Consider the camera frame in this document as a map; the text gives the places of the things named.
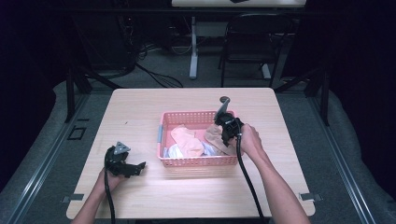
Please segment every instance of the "wooden table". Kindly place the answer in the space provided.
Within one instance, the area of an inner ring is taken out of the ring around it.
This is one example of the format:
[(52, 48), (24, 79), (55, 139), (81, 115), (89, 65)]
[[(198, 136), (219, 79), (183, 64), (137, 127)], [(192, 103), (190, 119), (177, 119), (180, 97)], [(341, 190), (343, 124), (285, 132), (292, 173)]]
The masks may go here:
[[(239, 165), (165, 168), (156, 156), (160, 119), (167, 111), (217, 111), (219, 98), (229, 96), (228, 109), (253, 125), (276, 169), (296, 196), (309, 192), (272, 89), (120, 89), (113, 92), (92, 144), (67, 216), (74, 218), (104, 165), (109, 147), (121, 141), (132, 150), (127, 163), (147, 162), (141, 176), (131, 176), (112, 192), (116, 218), (258, 217)], [(265, 216), (271, 216), (260, 175), (248, 156), (244, 164)], [(312, 216), (315, 206), (301, 201)], [(110, 218), (107, 201), (96, 214)]]

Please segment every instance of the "pink plastic basket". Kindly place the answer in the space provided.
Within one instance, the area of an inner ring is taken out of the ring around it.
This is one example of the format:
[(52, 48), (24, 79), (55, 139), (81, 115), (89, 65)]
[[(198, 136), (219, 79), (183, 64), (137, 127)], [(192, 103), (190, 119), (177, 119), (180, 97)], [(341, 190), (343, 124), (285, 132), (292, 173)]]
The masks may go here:
[(164, 112), (161, 118), (160, 129), (158, 131), (158, 150), (157, 156), (163, 162), (165, 167), (174, 166), (203, 166), (203, 165), (235, 165), (236, 156), (202, 156), (188, 158), (164, 158), (163, 149), (169, 148), (175, 143), (171, 136), (174, 130), (180, 124), (186, 128), (195, 131), (195, 137), (203, 142), (205, 132), (209, 125), (214, 123), (213, 118), (217, 111), (199, 111), (199, 112)]

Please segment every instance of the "wire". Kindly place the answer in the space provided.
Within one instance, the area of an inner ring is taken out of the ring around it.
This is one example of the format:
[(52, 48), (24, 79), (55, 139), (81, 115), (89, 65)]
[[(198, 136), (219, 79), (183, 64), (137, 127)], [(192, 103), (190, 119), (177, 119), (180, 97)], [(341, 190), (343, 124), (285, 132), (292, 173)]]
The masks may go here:
[(236, 124), (238, 125), (238, 132), (239, 132), (239, 134), (236, 136), (236, 156), (239, 161), (239, 166), (241, 167), (242, 173), (244, 174), (244, 177), (247, 181), (248, 187), (250, 188), (254, 202), (257, 206), (257, 210), (259, 211), (260, 219), (262, 220), (262, 223), (266, 223), (264, 214), (262, 213), (262, 208), (260, 207), (259, 199), (257, 198), (256, 190), (254, 189), (253, 184), (251, 183), (250, 177), (248, 176), (247, 169), (245, 168), (245, 164), (242, 161), (242, 156), (241, 156), (242, 131), (241, 131), (241, 127), (240, 127), (239, 123), (236, 122)]
[(116, 214), (114, 211), (113, 199), (111, 198), (110, 187), (108, 186), (107, 168), (105, 168), (105, 192), (108, 200), (108, 205), (110, 207), (111, 223), (114, 224), (116, 223)]
[[(187, 22), (187, 20), (186, 20), (186, 18), (185, 17), (183, 17), (183, 21), (184, 21), (184, 24), (186, 24), (186, 27), (187, 27), (187, 29), (190, 31), (190, 34), (191, 34), (191, 29), (190, 29), (190, 26), (189, 26), (189, 23)], [(186, 50), (184, 50), (183, 52), (177, 52), (176, 51), (176, 49), (177, 48), (183, 48), (183, 47), (174, 47), (174, 46), (172, 46), (172, 51), (175, 53), (175, 54), (178, 54), (178, 55), (181, 55), (181, 54), (185, 54), (185, 53), (187, 53), (187, 52), (189, 52), (190, 51), (190, 49), (192, 48), (192, 43), (190, 43), (190, 45), (187, 47), (184, 47), (184, 48), (187, 48)]]
[(158, 84), (160, 84), (164, 88), (183, 88), (183, 84), (180, 81), (175, 79), (174, 77), (161, 75), (158, 73), (150, 72), (148, 69), (144, 68), (142, 65), (136, 63), (136, 67), (145, 71), (149, 74)]

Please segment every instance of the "cloth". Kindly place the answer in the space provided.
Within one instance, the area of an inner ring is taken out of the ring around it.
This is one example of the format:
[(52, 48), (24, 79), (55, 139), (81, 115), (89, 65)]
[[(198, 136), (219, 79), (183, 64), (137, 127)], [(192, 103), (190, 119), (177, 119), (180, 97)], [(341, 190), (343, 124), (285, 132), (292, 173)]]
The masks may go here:
[[(208, 143), (201, 142), (204, 146), (204, 153), (202, 156), (218, 156), (216, 150), (209, 145)], [(165, 148), (163, 150), (163, 157), (164, 158), (182, 158), (183, 154), (181, 153), (180, 148), (177, 144), (172, 145), (169, 148)]]
[(195, 138), (195, 131), (187, 129), (184, 124), (172, 130), (171, 136), (184, 157), (200, 157), (204, 153), (204, 146)]
[(224, 145), (221, 139), (222, 129), (216, 125), (211, 124), (205, 133), (205, 139), (208, 143), (212, 144), (215, 147), (215, 150), (219, 155), (236, 155), (236, 148), (232, 145), (228, 145), (227, 147)]

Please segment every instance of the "hand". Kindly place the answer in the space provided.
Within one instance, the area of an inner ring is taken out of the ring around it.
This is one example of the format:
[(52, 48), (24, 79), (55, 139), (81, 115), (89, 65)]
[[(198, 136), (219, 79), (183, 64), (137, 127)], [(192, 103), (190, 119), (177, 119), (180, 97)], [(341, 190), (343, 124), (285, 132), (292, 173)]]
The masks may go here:
[[(110, 191), (115, 189), (119, 183), (127, 179), (124, 175), (113, 175), (111, 172), (107, 171), (107, 180), (108, 180), (108, 187)], [(105, 168), (99, 173), (99, 176), (96, 180), (94, 189), (97, 189), (101, 193), (105, 193)]]
[(242, 126), (241, 149), (245, 151), (250, 158), (264, 151), (259, 133), (254, 127), (247, 123)]

